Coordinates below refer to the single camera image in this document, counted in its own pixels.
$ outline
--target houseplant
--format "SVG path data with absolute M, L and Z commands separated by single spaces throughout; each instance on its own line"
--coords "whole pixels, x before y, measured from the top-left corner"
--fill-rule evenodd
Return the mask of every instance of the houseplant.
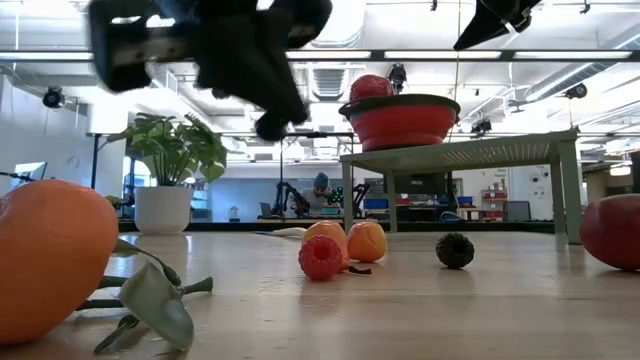
M 211 131 L 195 116 L 176 124 L 175 117 L 138 113 L 132 124 L 108 142 L 127 139 L 127 153 L 142 161 L 157 180 L 157 187 L 136 189 L 135 222 L 147 234 L 176 234 L 184 231 L 191 217 L 188 177 L 218 179 L 227 166 L 227 149 L 220 134 Z

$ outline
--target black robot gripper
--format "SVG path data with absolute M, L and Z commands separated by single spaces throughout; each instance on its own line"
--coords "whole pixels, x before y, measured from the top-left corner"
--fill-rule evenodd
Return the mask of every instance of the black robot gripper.
M 92 0 L 88 7 L 91 51 L 104 85 L 119 93 L 151 84 L 146 63 L 193 61 L 196 86 L 237 96 L 262 108 L 256 122 L 263 140 L 279 141 L 289 123 L 308 118 L 286 56 L 325 27 L 330 0 Z M 154 15 L 175 21 L 148 28 Z M 131 22 L 114 22 L 121 18 Z
M 509 33 L 505 26 L 518 32 L 531 25 L 531 9 L 541 0 L 476 0 L 476 13 L 453 46 L 465 50 Z

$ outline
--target orange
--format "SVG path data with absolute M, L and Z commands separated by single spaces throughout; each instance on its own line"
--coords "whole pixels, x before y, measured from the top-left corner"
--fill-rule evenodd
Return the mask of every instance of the orange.
M 355 224 L 349 231 L 347 240 L 349 257 L 353 260 L 374 262 L 387 252 L 387 237 L 378 223 Z
M 98 287 L 118 240 L 95 191 L 36 181 L 0 198 L 0 345 L 38 339 Z
M 307 229 L 302 237 L 302 245 L 311 239 L 314 235 L 326 235 L 338 244 L 342 252 L 342 270 L 349 267 L 349 252 L 347 251 L 347 234 L 344 233 L 342 226 L 333 221 L 320 221 Z

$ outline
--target wooden table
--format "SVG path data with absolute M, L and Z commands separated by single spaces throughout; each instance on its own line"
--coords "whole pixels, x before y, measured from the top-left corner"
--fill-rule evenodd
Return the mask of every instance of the wooden table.
M 126 237 L 185 283 L 214 277 L 214 294 L 185 298 L 195 322 L 188 354 L 160 355 L 144 327 L 95 357 L 121 310 L 88 310 L 48 338 L 0 350 L 2 360 L 635 360 L 640 277 L 621 273 L 553 235 L 467 234 L 476 259 L 444 269 L 441 234 L 395 233 L 373 275 L 306 280 L 300 242 L 248 233 Z M 114 258 L 129 276 L 147 261 Z M 113 296 L 116 290 L 104 291 Z

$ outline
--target toy raspberry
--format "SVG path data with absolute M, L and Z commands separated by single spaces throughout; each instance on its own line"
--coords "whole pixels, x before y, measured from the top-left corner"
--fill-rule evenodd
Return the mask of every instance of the toy raspberry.
M 313 281 L 327 281 L 342 270 L 342 251 L 326 235 L 314 235 L 298 254 L 300 268 Z

